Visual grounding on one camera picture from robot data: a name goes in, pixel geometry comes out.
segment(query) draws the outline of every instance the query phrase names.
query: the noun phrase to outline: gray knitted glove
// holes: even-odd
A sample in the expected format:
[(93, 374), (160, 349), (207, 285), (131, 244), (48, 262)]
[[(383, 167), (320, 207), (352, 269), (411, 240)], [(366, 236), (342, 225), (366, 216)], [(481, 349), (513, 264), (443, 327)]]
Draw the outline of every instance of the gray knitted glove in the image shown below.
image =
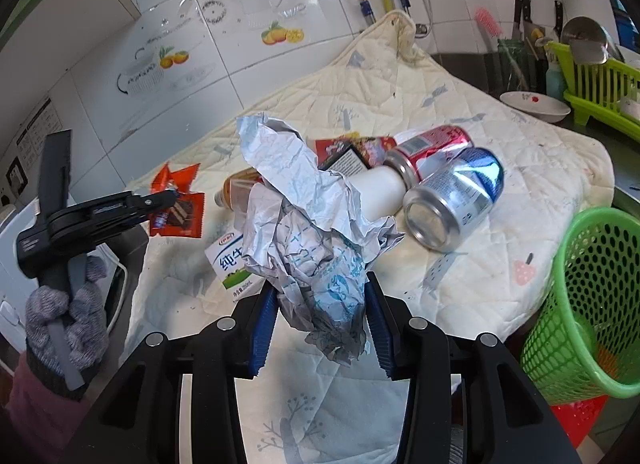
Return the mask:
[(30, 358), (28, 353), (28, 362), (31, 371), (47, 387), (48, 376), (43, 376), (43, 370), (52, 371), (55, 374), (54, 380), (63, 376), (47, 330), (47, 323), (55, 318), (66, 313), (70, 317), (71, 323), (67, 324), (65, 320), (65, 333), (71, 350), (69, 358), (78, 370), (87, 370), (102, 360), (109, 338), (100, 288), (95, 282), (105, 275), (104, 262), (98, 257), (89, 256), (86, 263), (86, 282), (76, 292), (71, 303), (66, 292), (46, 285), (38, 287), (29, 296), (26, 305), (27, 341), (30, 352), (37, 361), (34, 361), (33, 357)]

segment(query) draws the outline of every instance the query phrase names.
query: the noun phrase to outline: gloved hand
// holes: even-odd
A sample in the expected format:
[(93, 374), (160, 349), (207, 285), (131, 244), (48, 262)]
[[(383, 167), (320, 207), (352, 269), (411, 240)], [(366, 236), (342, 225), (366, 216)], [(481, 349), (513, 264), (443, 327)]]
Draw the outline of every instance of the gloved hand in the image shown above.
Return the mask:
[[(95, 284), (106, 276), (104, 262), (89, 256), (86, 263), (86, 282), (69, 303), (66, 292), (43, 285), (31, 293), (26, 305), (27, 363), (34, 375), (52, 392), (63, 397), (79, 399), (98, 370), (109, 338), (106, 314), (102, 306), (100, 288)], [(70, 360), (80, 370), (85, 386), (70, 392), (49, 338), (47, 323), (69, 315), (65, 334), (70, 348)]]

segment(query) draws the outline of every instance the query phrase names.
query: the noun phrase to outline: crumpled paper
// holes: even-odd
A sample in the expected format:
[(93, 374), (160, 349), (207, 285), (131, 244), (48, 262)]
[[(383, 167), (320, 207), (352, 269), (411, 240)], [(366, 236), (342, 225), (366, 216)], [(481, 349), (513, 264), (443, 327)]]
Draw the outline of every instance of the crumpled paper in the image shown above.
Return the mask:
[(360, 193), (318, 158), (284, 121), (238, 118), (244, 159), (262, 176), (250, 193), (244, 224), (245, 267), (278, 291), (292, 327), (329, 360), (349, 365), (364, 351), (365, 267), (398, 244), (393, 217), (369, 222)]

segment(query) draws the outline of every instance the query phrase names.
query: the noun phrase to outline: pink brush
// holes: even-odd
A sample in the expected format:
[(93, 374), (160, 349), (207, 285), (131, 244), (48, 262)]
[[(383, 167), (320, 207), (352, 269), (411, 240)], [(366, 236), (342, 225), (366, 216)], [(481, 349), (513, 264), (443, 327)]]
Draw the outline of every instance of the pink brush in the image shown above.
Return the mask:
[(474, 19), (478, 22), (478, 25), (482, 25), (482, 27), (485, 28), (485, 30), (489, 33), (489, 35), (493, 36), (494, 38), (498, 38), (498, 45), (502, 46), (502, 49), (507, 53), (507, 58), (511, 63), (511, 68), (513, 69), (513, 73), (516, 74), (516, 77), (520, 80), (520, 85), (522, 89), (529, 90), (529, 85), (527, 84), (527, 81), (525, 80), (524, 75), (522, 74), (522, 70), (516, 63), (516, 60), (513, 59), (513, 56), (511, 56), (509, 47), (506, 46), (502, 42), (502, 39), (500, 38), (500, 36), (502, 35), (502, 28), (500, 27), (500, 25), (498, 25), (494, 17), (491, 16), (491, 13), (484, 7), (480, 7), (478, 10), (476, 10), (476, 13), (474, 14)]

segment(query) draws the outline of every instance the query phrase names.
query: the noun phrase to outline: green trash bin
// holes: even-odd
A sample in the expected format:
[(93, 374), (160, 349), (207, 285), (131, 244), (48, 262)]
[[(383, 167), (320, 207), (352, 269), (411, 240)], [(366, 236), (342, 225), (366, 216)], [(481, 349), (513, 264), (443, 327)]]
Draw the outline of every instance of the green trash bin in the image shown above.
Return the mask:
[(611, 208), (574, 218), (520, 364), (551, 405), (640, 393), (640, 222)]

